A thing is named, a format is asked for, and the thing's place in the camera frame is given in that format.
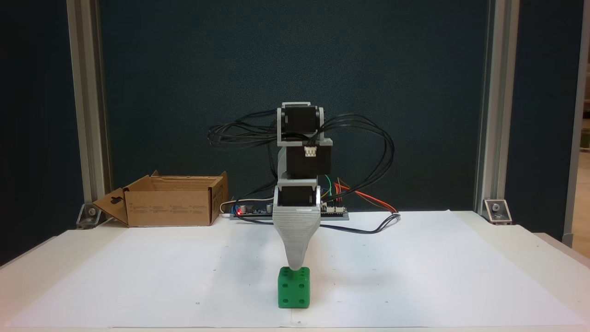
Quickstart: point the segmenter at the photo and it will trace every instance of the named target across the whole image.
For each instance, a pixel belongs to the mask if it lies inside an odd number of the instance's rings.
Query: cardboard box
[[[94,202],[129,227],[209,226],[228,200],[227,174],[160,176],[155,171]]]

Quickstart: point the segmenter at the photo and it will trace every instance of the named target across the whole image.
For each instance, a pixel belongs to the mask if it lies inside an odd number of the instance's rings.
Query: green cube
[[[278,273],[279,308],[307,308],[309,294],[309,268],[302,267],[297,271],[288,266],[281,268]]]

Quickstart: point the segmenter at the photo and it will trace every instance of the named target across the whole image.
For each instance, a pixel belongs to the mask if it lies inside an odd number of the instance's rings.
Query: table surface
[[[543,239],[520,226],[494,226],[471,211],[454,214],[465,221],[484,240],[498,249],[508,260],[535,279],[544,289],[590,322],[590,269],[554,248]],[[4,327],[14,315],[27,308],[62,278],[78,268],[84,261],[125,232],[118,222],[108,222],[93,230],[69,230],[32,250],[16,261],[0,269],[0,330],[10,332],[61,331],[61,328]],[[102,329],[68,328],[70,332],[90,332]],[[165,328],[110,328],[116,332],[159,332]],[[258,331],[258,328],[175,328],[175,331]],[[267,330],[285,331],[288,328]],[[349,331],[369,330],[348,328]],[[585,326],[537,326],[537,327],[479,327],[479,328],[395,328],[406,331],[590,331]]]

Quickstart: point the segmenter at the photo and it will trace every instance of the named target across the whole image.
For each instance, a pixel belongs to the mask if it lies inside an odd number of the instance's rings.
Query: circuit board
[[[252,209],[248,206],[247,211],[240,212],[240,216],[256,220],[272,220],[273,214],[263,209]],[[237,214],[232,213],[230,220],[239,220]],[[349,220],[348,210],[345,207],[327,207],[322,206],[322,221],[329,220]]]

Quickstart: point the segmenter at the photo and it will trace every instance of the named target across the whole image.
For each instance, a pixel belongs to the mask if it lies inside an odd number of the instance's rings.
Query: wooden floor
[[[590,120],[584,119],[584,128]],[[590,258],[590,153],[580,152],[576,200],[573,207],[573,249]]]

